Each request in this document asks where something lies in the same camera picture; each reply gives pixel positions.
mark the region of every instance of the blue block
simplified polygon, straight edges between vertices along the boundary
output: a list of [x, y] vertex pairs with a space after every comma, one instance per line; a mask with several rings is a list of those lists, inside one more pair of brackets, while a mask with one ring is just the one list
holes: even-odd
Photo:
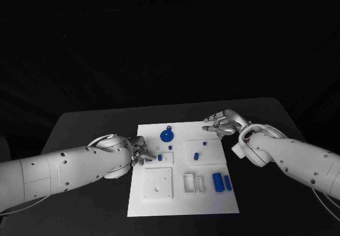
[[225, 185], [224, 185], [224, 180], [222, 180], [221, 173], [215, 173], [212, 175], [212, 179], [214, 179], [215, 191], [217, 192], [224, 192], [225, 191]]
[[233, 185], [231, 185], [230, 176], [225, 176], [225, 185], [227, 185], [227, 190], [231, 191], [233, 190]]

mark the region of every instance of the table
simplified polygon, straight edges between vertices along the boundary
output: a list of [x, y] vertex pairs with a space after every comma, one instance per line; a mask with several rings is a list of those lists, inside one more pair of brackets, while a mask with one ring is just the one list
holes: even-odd
[[[42, 153], [86, 146], [110, 133], [137, 135], [139, 124], [201, 121], [233, 109], [254, 123], [270, 124], [302, 141], [305, 137], [276, 98], [65, 113]], [[119, 179], [52, 195], [11, 215], [3, 235], [312, 235], [340, 232], [309, 187], [282, 173], [276, 163], [260, 168], [231, 148], [238, 136], [222, 140], [240, 214], [127, 217], [132, 171]]]

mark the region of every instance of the blue object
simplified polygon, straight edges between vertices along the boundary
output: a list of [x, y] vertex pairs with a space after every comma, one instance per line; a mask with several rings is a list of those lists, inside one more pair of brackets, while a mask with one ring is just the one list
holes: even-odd
[[230, 176], [225, 176], [225, 185], [227, 185], [227, 190], [231, 191], [233, 190], [233, 185], [231, 185]]
[[224, 180], [222, 180], [221, 173], [215, 173], [212, 175], [212, 179], [214, 179], [215, 191], [217, 192], [224, 192], [225, 191], [225, 185], [224, 185]]
[[172, 127], [168, 127], [168, 130], [162, 132], [162, 141], [163, 142], [171, 142], [173, 140], [173, 132], [172, 132]]
[[194, 159], [198, 161], [199, 160], [199, 154], [195, 153]]

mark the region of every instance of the black curtain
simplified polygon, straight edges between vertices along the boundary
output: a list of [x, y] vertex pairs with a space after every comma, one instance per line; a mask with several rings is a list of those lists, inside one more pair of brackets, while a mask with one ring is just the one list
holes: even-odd
[[339, 141], [320, 138], [339, 130], [339, 6], [258, 4], [3, 7], [0, 134], [12, 158], [41, 153], [67, 112], [257, 97], [276, 97], [307, 140], [340, 152]]

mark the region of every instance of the white robotic arm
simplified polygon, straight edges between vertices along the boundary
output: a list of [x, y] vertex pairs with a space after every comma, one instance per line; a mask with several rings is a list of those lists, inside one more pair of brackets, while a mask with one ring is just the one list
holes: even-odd
[[119, 178], [129, 172], [132, 161], [143, 165], [145, 159], [156, 159], [148, 153], [143, 136], [132, 140], [117, 135], [104, 137], [96, 147], [94, 141], [88, 146], [0, 163], [0, 212], [103, 177]]
[[240, 142], [233, 150], [263, 167], [279, 164], [284, 174], [313, 189], [340, 200], [340, 156], [329, 150], [289, 137], [270, 125], [253, 124], [233, 110], [225, 110], [205, 119], [215, 121], [204, 130], [225, 135], [240, 132]]

